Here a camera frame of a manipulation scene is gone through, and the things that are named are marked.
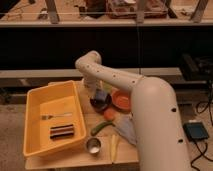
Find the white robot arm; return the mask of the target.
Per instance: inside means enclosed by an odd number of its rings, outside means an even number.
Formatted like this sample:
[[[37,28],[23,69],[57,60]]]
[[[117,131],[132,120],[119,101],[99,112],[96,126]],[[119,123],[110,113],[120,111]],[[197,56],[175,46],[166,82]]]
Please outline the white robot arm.
[[[75,67],[91,91],[104,81],[131,94],[140,171],[191,171],[176,94],[168,82],[106,67],[96,51],[78,58]]]

